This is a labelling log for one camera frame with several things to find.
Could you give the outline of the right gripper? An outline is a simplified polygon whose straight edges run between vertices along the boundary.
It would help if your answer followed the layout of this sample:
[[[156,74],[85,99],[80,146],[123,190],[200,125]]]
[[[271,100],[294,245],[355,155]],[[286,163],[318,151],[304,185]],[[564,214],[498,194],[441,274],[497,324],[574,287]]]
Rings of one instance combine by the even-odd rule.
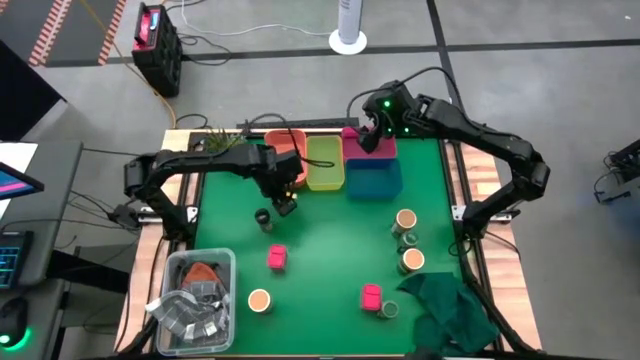
[[[380,138],[391,138],[395,126],[390,118],[394,101],[383,95],[371,95],[363,105],[365,115],[372,122],[368,130],[360,130],[359,146],[365,153],[371,153],[379,146]]]

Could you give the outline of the black-lid spice jar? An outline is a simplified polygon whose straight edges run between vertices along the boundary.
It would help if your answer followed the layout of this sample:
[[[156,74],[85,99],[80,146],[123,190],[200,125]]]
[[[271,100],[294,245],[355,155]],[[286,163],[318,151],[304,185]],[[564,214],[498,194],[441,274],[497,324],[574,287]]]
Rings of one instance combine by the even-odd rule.
[[[254,214],[254,219],[262,232],[269,233],[273,229],[271,215],[266,208],[258,209]]]

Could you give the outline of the red-lid smoked paprika tin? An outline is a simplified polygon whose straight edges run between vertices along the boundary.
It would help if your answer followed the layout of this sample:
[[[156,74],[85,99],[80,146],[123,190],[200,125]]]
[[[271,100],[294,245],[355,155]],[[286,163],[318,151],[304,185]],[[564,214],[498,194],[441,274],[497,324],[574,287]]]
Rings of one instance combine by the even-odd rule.
[[[360,307],[364,311],[379,311],[382,307],[382,288],[377,284],[365,284],[361,289]]]
[[[267,267],[272,271],[284,271],[287,264],[288,250],[285,245],[273,244],[268,249]]]

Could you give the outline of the brown-lid spice jar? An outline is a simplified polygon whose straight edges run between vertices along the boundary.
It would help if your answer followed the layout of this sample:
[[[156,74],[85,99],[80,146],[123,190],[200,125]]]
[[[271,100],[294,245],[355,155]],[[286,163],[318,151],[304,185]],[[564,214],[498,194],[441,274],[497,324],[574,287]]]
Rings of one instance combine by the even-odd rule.
[[[394,237],[401,236],[402,234],[412,230],[417,224],[417,216],[410,209],[399,210],[391,226],[391,233]]]
[[[408,274],[420,270],[424,263],[424,254],[417,248],[409,248],[400,256],[398,269],[401,274]]]
[[[268,313],[273,305],[270,293],[262,288],[253,290],[247,299],[248,306],[255,313]]]

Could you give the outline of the yellow plastic bin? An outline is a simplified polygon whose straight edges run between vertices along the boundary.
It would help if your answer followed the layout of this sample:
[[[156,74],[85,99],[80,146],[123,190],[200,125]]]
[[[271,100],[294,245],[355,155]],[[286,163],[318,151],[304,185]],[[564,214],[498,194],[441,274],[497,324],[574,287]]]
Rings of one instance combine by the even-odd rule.
[[[345,181],[342,139],[338,135],[307,139],[307,185],[312,191],[337,191]]]

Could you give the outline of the black power strip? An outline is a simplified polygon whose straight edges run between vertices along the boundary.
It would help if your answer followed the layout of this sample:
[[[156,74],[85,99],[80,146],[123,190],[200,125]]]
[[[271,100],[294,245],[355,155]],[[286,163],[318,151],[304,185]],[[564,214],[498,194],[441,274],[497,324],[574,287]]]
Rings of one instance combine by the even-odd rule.
[[[344,128],[344,127],[357,127],[359,125],[359,119],[356,117],[350,118],[323,118],[323,119],[309,119],[309,120],[288,120],[287,124],[291,128]],[[285,128],[284,123],[281,120],[275,118],[268,118],[266,120],[258,120],[250,125],[250,129],[255,131],[256,129],[274,129]]]

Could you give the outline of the small potted succulent plant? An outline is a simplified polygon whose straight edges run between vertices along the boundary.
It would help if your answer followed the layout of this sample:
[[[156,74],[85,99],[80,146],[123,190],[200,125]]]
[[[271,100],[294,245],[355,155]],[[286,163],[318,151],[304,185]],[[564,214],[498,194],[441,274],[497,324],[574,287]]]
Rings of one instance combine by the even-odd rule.
[[[209,130],[204,135],[201,145],[204,151],[216,153],[245,142],[246,137],[242,133],[230,133],[225,129],[216,129]]]

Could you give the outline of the white tower fan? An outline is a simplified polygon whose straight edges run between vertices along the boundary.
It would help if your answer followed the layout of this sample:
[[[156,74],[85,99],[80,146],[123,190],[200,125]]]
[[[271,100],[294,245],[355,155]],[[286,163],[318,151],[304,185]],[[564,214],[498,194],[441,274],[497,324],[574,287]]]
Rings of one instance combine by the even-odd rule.
[[[367,46],[361,30],[363,0],[339,0],[338,26],[329,35],[330,48],[340,55],[356,55]]]

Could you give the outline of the grey checked cloth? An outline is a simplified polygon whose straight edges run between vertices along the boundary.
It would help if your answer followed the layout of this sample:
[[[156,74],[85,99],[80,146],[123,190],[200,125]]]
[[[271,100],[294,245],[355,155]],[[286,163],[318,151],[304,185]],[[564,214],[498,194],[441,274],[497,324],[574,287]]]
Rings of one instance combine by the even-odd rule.
[[[229,338],[230,300],[219,281],[200,281],[166,293],[145,310],[184,342],[217,344]]]

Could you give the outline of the black power adapter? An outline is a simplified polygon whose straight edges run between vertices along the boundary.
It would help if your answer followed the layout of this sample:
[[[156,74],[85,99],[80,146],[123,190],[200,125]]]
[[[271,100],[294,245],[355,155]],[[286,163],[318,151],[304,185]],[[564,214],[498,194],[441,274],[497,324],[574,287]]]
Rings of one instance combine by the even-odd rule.
[[[107,214],[107,218],[126,229],[138,229],[140,227],[136,210],[127,205],[117,205],[112,212]]]

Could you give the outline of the dark green cloth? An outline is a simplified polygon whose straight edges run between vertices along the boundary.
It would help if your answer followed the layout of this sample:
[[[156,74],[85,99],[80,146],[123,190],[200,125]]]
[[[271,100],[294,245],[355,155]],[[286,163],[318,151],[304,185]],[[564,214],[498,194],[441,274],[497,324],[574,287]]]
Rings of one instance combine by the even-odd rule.
[[[417,273],[397,289],[423,308],[413,327],[417,348],[444,356],[472,355],[499,337],[475,293],[450,272]]]

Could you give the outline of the dark rug striped orange edges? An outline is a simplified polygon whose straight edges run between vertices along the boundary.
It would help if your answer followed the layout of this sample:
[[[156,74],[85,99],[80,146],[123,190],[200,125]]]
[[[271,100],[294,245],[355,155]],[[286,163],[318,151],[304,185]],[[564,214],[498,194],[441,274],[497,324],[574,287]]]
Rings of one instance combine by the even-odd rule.
[[[0,0],[0,63],[106,63],[127,0]]]

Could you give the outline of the white paper sheet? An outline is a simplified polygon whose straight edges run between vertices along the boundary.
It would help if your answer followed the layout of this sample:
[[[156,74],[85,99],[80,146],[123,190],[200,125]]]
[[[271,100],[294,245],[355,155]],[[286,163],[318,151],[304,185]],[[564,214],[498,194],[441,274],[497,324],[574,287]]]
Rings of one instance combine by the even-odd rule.
[[[0,162],[25,173],[37,148],[34,143],[0,142]]]

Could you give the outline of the black partition panel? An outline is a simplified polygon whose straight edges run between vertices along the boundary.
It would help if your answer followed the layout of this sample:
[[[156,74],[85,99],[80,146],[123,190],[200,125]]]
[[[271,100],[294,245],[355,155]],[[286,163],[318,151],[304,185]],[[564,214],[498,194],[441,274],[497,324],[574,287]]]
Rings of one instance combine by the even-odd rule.
[[[21,140],[66,99],[0,40],[0,141]]]

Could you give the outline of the black computer mouse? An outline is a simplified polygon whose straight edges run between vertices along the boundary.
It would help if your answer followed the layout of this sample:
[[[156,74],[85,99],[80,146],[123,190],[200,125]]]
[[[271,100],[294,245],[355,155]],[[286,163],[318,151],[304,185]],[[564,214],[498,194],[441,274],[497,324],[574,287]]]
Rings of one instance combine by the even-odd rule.
[[[15,297],[0,306],[0,347],[9,348],[18,344],[27,329],[28,302]]]

